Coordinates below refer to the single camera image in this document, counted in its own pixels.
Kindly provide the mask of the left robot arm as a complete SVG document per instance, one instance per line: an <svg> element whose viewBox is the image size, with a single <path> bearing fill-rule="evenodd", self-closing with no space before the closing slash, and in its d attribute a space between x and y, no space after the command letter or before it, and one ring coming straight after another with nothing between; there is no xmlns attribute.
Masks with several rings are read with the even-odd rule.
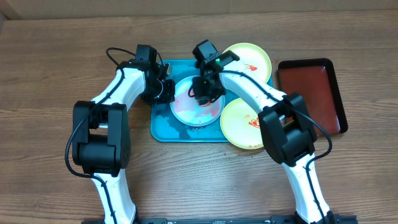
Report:
<svg viewBox="0 0 398 224"><path fill-rule="evenodd" d="M104 209L102 223L139 223L126 178L131 155L128 111L137 98L149 106L174 100L171 67L150 45L115 62L114 80L90 101L73 107L73 131L65 148L67 169L93 181Z"/></svg>

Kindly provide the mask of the light blue plate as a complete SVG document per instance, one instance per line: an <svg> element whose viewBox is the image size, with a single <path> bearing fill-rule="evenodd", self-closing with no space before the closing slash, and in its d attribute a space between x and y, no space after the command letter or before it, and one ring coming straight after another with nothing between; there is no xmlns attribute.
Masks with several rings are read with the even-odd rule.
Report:
<svg viewBox="0 0 398 224"><path fill-rule="evenodd" d="M216 121L223 111L225 97L221 96L214 103L200 106L195 98L188 95L193 76L183 78L175 86L174 101L170 108L174 116L189 126L206 126Z"/></svg>

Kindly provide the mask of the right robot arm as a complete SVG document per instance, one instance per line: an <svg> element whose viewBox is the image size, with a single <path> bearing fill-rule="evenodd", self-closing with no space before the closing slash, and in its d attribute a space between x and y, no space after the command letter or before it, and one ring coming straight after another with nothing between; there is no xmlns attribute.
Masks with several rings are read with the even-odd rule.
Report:
<svg viewBox="0 0 398 224"><path fill-rule="evenodd" d="M192 51L200 76L188 91L199 105L214 103L232 91L258 115L263 146L284 167L295 197L297 223L334 223L315 171L316 129L301 95L288 95L258 80L232 51L220 53L209 41Z"/></svg>

